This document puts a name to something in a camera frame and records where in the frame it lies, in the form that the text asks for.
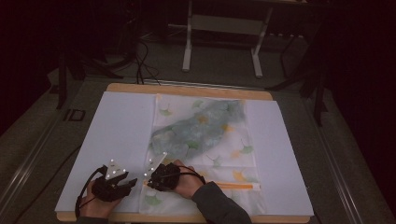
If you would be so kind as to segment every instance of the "painted fabric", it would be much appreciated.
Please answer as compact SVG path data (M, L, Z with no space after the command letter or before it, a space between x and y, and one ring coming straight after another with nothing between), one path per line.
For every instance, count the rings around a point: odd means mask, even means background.
M216 182L248 214L265 214L245 101L158 94L152 130L147 164L167 152L164 164L179 159L193 166L206 182ZM191 200L147 186L142 188L139 211L199 214Z

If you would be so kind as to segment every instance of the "person's right hand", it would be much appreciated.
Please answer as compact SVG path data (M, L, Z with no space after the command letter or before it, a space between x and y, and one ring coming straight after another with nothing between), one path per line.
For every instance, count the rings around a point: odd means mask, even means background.
M174 165L176 166L185 166L183 162L180 160L175 160ZM179 167L181 173L192 173L191 170L185 167ZM181 175L178 180L177 187L175 188L175 192L180 194L183 198L191 199L192 195L194 195L195 191L198 190L204 183L195 175Z

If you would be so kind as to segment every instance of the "forearm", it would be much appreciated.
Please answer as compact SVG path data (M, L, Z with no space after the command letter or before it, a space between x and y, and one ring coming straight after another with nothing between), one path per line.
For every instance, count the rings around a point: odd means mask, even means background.
M200 187L192 200L203 216L216 224L251 223L248 213L228 198L214 182Z
M108 224L107 218L99 217L78 217L77 224Z

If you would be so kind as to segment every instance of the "gray carpet floor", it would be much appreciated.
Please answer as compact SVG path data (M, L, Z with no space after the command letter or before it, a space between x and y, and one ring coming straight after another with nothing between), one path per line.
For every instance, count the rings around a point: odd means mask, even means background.
M184 46L179 44L177 38L174 42L146 40L146 43L148 57L145 63L150 66L147 69L151 74L144 68L143 75L156 76L163 85L221 85L263 91L264 87L284 80L278 58L286 40L280 37L269 36L264 40L260 53L264 72L261 79L254 77L249 49L210 48L197 44L192 49L191 70L184 73L181 71ZM304 48L304 42L297 42L297 47L288 51L285 58L288 61L287 70L299 62L301 48ZM145 52L145 48L139 46L141 57ZM29 152L42 147L37 163L33 164L35 168L8 204L2 223L13 223L27 206L29 209L18 223L61 223L54 208L77 153L65 160L83 142L106 86L120 81L134 83L136 68L136 64L131 64L116 71L125 76L123 80L102 77L91 69L87 69L89 74L84 81L69 77L68 101L62 110L56 109L57 95L47 92L1 136L1 192L7 189ZM56 70L49 74L52 82L56 82L56 76ZM156 85L157 81L146 79L146 83ZM320 223L318 218L322 223L329 224L396 223L332 99L332 93L325 91L323 101L327 111L321 114L323 126L319 127L312 116L313 98L302 98L298 92L300 86L301 83L297 83L283 91L271 93L280 106L310 200L318 214L309 223ZM67 109L85 110L84 120L64 120ZM48 127L53 127L50 132L46 132ZM56 173L64 161L65 164ZM46 186L55 173L56 176Z

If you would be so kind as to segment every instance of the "hand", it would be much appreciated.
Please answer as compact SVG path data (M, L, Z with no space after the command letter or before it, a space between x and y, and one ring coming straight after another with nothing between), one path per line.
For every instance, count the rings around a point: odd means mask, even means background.
M174 165L176 166L185 166L183 162L180 160L175 160ZM191 170L180 167L181 173L191 173ZM192 195L194 195L195 191L198 190L204 183L195 175L181 175L178 180L177 187L175 188L175 192L180 194L183 198L191 199Z
M113 209L121 202L122 199L108 203L95 198L95 195L92 194L92 186L94 182L94 180L90 182L87 187L87 196L81 200L82 207L80 208L80 215L82 217L108 218Z

